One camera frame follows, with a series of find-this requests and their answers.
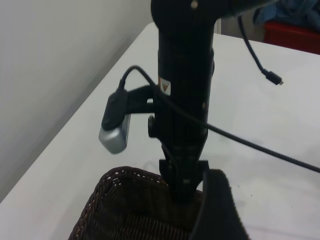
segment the warning sticker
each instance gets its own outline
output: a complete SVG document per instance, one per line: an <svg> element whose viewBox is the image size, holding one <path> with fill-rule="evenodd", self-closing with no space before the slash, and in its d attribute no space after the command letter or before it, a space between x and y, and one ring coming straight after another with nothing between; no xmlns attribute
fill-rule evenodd
<svg viewBox="0 0 320 240"><path fill-rule="evenodd" d="M164 80L163 78L159 77L159 85L161 91L165 94L170 96L171 95L171 82Z"/></svg>

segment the wicker basket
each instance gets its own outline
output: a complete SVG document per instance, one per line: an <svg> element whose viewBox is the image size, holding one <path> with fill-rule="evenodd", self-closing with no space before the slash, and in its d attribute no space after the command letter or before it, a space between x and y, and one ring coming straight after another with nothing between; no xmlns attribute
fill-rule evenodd
<svg viewBox="0 0 320 240"><path fill-rule="evenodd" d="M118 167L100 179L69 240L187 240L202 203L172 202L161 176Z"/></svg>

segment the red container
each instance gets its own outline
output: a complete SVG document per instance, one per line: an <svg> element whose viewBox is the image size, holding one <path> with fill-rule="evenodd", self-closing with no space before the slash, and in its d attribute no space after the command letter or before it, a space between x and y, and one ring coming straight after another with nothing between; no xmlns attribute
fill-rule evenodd
<svg viewBox="0 0 320 240"><path fill-rule="evenodd" d="M264 25L264 42L320 55L320 33L307 28L278 22Z"/></svg>

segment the black cable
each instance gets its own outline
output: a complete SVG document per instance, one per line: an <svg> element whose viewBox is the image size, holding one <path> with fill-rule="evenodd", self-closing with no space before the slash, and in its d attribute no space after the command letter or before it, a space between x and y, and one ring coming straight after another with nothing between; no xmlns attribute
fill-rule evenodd
<svg viewBox="0 0 320 240"><path fill-rule="evenodd" d="M249 52L251 53L256 65L260 69L261 73L263 75L265 75L266 79L268 79L269 81L271 81L275 85L278 85L278 84L282 85L284 82L282 81L281 77L279 77L274 72L268 71L268 70L266 70L266 69L264 69L262 67L257 55L255 54L255 51L253 50L253 48L252 48L252 46L251 46L251 44L250 44L250 42L249 42L249 40L247 38L247 34L246 34L246 31L245 31L245 28L244 28L244 23L242 22L242 17L239 16L237 20L238 20L239 29L240 29L240 32L242 34L244 43L245 43L246 47L248 48Z"/></svg>
<svg viewBox="0 0 320 240"><path fill-rule="evenodd" d="M245 42L246 47L248 48L249 52L251 53L256 65L258 66L260 71L264 74L264 72L267 72L267 70L265 70L262 67L257 55L255 54L255 51L253 50L253 48L252 48L252 46L251 46L251 44L250 44L250 42L249 42L249 40L247 38L247 34L245 32L244 23L242 22L242 17L241 16L238 16L238 25L239 25L239 29L240 29L240 32L242 34L242 37L243 37L243 40Z"/></svg>
<svg viewBox="0 0 320 240"><path fill-rule="evenodd" d="M197 118L195 118L194 116L188 114L187 112L185 112L184 110L182 110L181 108L179 108L177 105L175 105L165 94L163 94L160 89L157 87L157 85L154 83L154 81L149 77L149 75L139 66L131 66L123 75L121 81L120 81L120 84L119 86L122 88L124 88L125 84L126 84L126 78L127 76L129 75L129 73L132 71L132 70L138 70L143 76L144 78L147 80L147 82L150 84L150 86L152 87L152 89L154 90L154 92L157 94L157 96L166 104L168 105L171 109L173 109L176 113L178 113L179 115L181 115L182 117L188 119L190 122L193 122L194 124L197 124L201 127L204 127L206 129L209 129L217 134L220 134L226 138L229 138L231 140L234 140L240 144L243 144L243 145L246 145L248 147L251 147L253 149L256 149L260 152L263 152L265 154L268 154L268 155L271 155L275 158L278 158L278 159L281 159L281 160L284 160L284 161L287 161L291 164L295 164L295 165L298 165L300 167L303 167L305 169L309 169L311 171L314 171L314 172L317 172L317 173L320 173L320 168L319 167L316 167L316 166L313 166L313 165L310 165L308 163L305 163L305 162L302 162L302 161L299 161L299 160L296 160L292 157L289 157L289 156L286 156L286 155L283 155L283 154L280 154L278 152L275 152L275 151L272 151L268 148L265 148L265 147L262 147L262 146L259 146L257 144L254 144L250 141L247 141L247 140L244 140L238 136L235 136L231 133L228 133L222 129L219 129L215 126L212 126L206 122L203 122Z"/></svg>

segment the white table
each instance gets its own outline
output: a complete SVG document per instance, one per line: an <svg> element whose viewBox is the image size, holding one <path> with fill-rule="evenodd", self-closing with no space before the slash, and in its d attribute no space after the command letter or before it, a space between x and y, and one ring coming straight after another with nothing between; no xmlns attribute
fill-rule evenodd
<svg viewBox="0 0 320 240"><path fill-rule="evenodd" d="M285 81L274 86L242 39L216 34L213 46L209 122L319 167L320 56L252 42L263 66ZM137 64L158 79L157 50L158 31L150 24L0 204L1 240L67 239L105 172L132 166L159 173L163 153L148 137L148 115L132 116L121 154L109 154L98 140L108 96L124 71ZM126 87L144 84L133 72ZM251 239L320 239L320 174L212 132L202 159L226 173Z"/></svg>

